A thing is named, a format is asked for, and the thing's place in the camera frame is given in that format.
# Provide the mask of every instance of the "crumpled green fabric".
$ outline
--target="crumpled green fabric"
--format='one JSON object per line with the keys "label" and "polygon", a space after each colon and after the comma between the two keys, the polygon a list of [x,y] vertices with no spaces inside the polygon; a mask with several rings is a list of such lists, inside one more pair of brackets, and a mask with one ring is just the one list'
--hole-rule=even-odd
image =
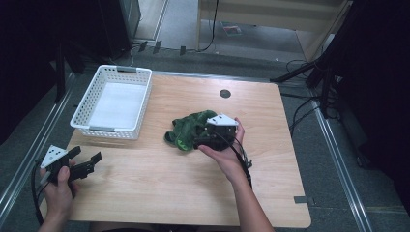
{"label": "crumpled green fabric", "polygon": [[215,116],[217,116],[217,113],[214,111],[205,110],[192,113],[182,119],[174,119],[172,121],[174,129],[167,131],[163,139],[181,151],[191,151],[193,149],[193,140],[196,137],[207,135],[205,131],[207,119]]}

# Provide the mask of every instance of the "gray floor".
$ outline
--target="gray floor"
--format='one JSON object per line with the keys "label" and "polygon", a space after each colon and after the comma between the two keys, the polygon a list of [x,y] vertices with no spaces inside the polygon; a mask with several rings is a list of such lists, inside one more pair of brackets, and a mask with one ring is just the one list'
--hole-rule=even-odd
{"label": "gray floor", "polygon": [[[169,0],[163,23],[157,40],[162,41],[162,49],[153,54],[152,48],[143,52],[132,52],[133,65],[154,71],[178,73],[204,73],[214,75],[238,76],[253,81],[268,81],[285,73],[286,63],[304,59],[294,32],[278,28],[238,25],[243,30],[239,37],[227,37],[217,23],[217,36],[210,49],[205,53],[187,53],[179,56],[179,47],[185,45],[194,48],[196,19],[194,10],[196,1]],[[207,45],[210,38],[208,21],[202,21],[201,47]],[[132,57],[125,54],[115,63],[128,66]],[[87,63],[83,74],[76,74],[73,93],[46,144],[65,147],[73,129],[69,121],[74,105],[78,104],[97,65]],[[297,63],[289,66],[290,70],[299,67]],[[280,84],[282,93],[308,96],[304,77],[293,78]],[[48,111],[53,106],[55,90],[51,90],[36,108],[21,122],[10,139],[0,146],[0,190],[3,191],[12,179],[23,157],[36,138]],[[283,97],[285,113],[290,123],[296,108],[305,100]],[[306,105],[299,116],[309,111]],[[410,231],[410,218],[405,213],[393,188],[392,181],[379,170],[364,170],[356,163],[354,149],[338,120],[328,120],[340,149],[348,173],[353,180],[362,200],[373,231]],[[360,231],[339,174],[329,151],[325,136],[315,114],[307,116],[295,129],[292,138],[298,160],[306,196],[309,199],[309,211],[312,219],[307,229],[278,228],[278,231]],[[1,231],[36,231],[29,185],[23,187],[15,200],[10,214]],[[71,222],[66,231],[87,231],[87,222]]]}

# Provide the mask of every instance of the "hand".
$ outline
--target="hand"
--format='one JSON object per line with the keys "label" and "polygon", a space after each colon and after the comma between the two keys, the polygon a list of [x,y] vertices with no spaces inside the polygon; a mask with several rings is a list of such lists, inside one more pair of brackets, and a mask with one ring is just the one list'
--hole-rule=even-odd
{"label": "hand", "polygon": [[[75,165],[73,160],[70,160],[70,165]],[[45,169],[40,169],[40,174],[45,174]],[[73,196],[68,185],[70,178],[70,169],[63,166],[58,173],[57,185],[49,183],[44,188],[44,197],[47,202],[47,215],[40,231],[62,231],[64,225],[72,212]],[[78,190],[78,186],[73,184],[74,191]]]}
{"label": "hand", "polygon": [[[240,152],[241,146],[238,144],[238,141],[242,144],[245,130],[238,118],[235,118],[235,121],[237,121],[239,125],[236,131],[237,140],[233,143],[233,147],[236,151]],[[242,169],[242,166],[232,148],[228,147],[225,150],[218,152],[208,146],[200,145],[198,146],[198,149],[217,162],[220,169],[231,183],[236,181],[238,178],[246,178],[245,172]]]}

